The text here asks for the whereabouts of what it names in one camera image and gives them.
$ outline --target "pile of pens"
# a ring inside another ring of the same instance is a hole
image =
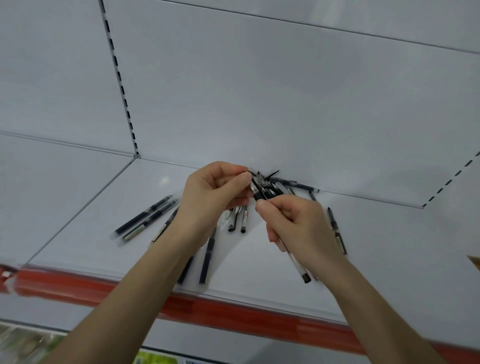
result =
[[[320,189],[298,183],[297,181],[283,180],[281,178],[275,177],[275,175],[278,172],[280,171],[277,170],[267,175],[266,177],[264,177],[259,171],[257,173],[250,171],[250,173],[252,174],[252,182],[250,183],[250,189],[253,192],[253,198],[255,199],[255,201],[267,200],[281,194],[295,194],[293,192],[292,187],[300,188],[308,191],[310,198],[313,201],[316,201],[316,198],[313,193],[318,193]],[[179,202],[179,199],[173,198],[172,195],[168,195],[164,197],[163,199],[158,201],[156,204],[151,205],[148,209],[141,212],[140,214],[132,218],[130,221],[126,222],[125,224],[120,226],[118,229],[116,229],[114,232],[115,236],[121,236],[124,242],[129,242],[131,239],[133,239],[135,236],[137,236],[139,233],[145,230],[148,226],[150,226],[156,220],[158,220],[161,216],[163,216],[168,210],[174,207],[178,202]],[[168,228],[168,226],[172,223],[173,219],[175,218],[177,211],[178,211],[178,208],[170,215],[168,220],[162,226],[162,228],[157,233],[157,235],[152,239],[150,244],[155,243],[160,238],[160,236],[165,232],[165,230]],[[330,223],[332,226],[332,230],[335,234],[335,239],[337,241],[338,247],[342,250],[343,254],[347,254],[342,236],[340,235],[340,231],[338,229],[338,224],[335,221],[335,218],[333,216],[332,209],[328,208],[327,212],[330,218]],[[240,232],[245,233],[247,231],[248,204],[230,210],[227,220],[231,218],[233,219],[233,222],[228,226],[229,232],[235,231],[237,227],[237,220],[239,215],[241,216]],[[200,280],[199,280],[200,284],[205,284],[206,282],[208,267],[210,265],[210,260],[212,258],[213,248],[215,245],[216,230],[217,228],[215,227],[212,232],[212,235],[208,239],[205,258],[202,265],[202,271],[200,273]],[[309,283],[312,279],[310,278],[310,275],[307,272],[307,270],[304,267],[302,267],[302,265],[296,260],[296,258],[290,253],[290,251],[288,251],[287,247],[285,246],[282,240],[280,240],[280,244],[283,245],[283,248],[288,253],[290,260],[292,261],[293,265],[301,275],[303,281],[305,283]],[[187,264],[185,265],[185,268],[183,269],[177,281],[178,284],[182,284],[184,282],[187,276],[187,273],[190,269],[190,266],[192,265],[193,258],[194,258],[194,255],[191,256],[187,261]]]

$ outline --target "red shelf edge strip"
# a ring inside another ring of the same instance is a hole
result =
[[[21,296],[97,306],[116,285],[116,282],[62,272],[20,269],[15,274],[13,287]],[[172,293],[158,317],[365,355],[348,326],[205,298]],[[480,351],[437,342],[431,344],[448,363],[480,363]]]

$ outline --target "perforated slot strip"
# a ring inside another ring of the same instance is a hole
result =
[[[103,25],[105,27],[105,32],[107,33],[108,45],[110,47],[110,53],[112,55],[113,66],[115,67],[115,73],[117,74],[117,81],[118,81],[119,88],[120,88],[120,94],[121,94],[122,101],[123,101],[123,107],[125,109],[125,115],[127,117],[128,127],[130,129],[130,135],[132,136],[133,148],[135,149],[135,155],[138,155],[138,146],[137,146],[137,142],[135,140],[135,133],[133,132],[132,119],[130,117],[130,111],[128,110],[127,97],[125,96],[125,87],[123,86],[123,82],[122,82],[122,79],[121,79],[121,73],[119,71],[119,60],[117,58],[117,55],[115,54],[115,46],[113,44],[113,39],[112,39],[111,32],[110,32],[110,24],[108,23],[108,20],[107,20],[107,13],[105,11],[105,5],[103,3],[103,0],[98,0],[98,4],[100,5],[100,12],[102,13]]]
[[[460,173],[462,173],[462,171],[468,167],[470,164],[472,164],[473,160],[476,158],[476,157],[480,157],[480,152],[478,152],[475,157],[473,157],[471,160],[469,160],[464,166],[463,166],[463,169],[459,170],[457,173],[455,173],[455,175],[453,176],[452,179],[448,180],[447,183],[445,183],[445,186],[448,186],[450,183],[453,182],[453,179],[455,177],[458,177],[460,175]],[[432,197],[430,197],[430,199],[428,200],[428,202],[432,201],[440,192],[442,192],[444,190],[445,187],[442,187],[440,190],[437,191],[436,194],[434,194]],[[422,207],[425,207],[428,205],[428,202],[425,203]]]

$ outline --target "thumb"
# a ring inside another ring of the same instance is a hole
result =
[[[262,219],[277,232],[280,238],[288,236],[294,223],[287,219],[278,208],[266,200],[258,200],[255,206]]]
[[[250,184],[252,180],[252,174],[250,172],[244,172],[235,176],[225,185],[217,189],[217,193],[220,195],[222,202],[227,205],[232,199],[235,198],[245,187]]]

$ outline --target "forearm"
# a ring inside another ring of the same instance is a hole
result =
[[[132,363],[191,252],[166,233],[44,363]]]
[[[444,363],[350,262],[333,270],[325,284],[373,364]]]

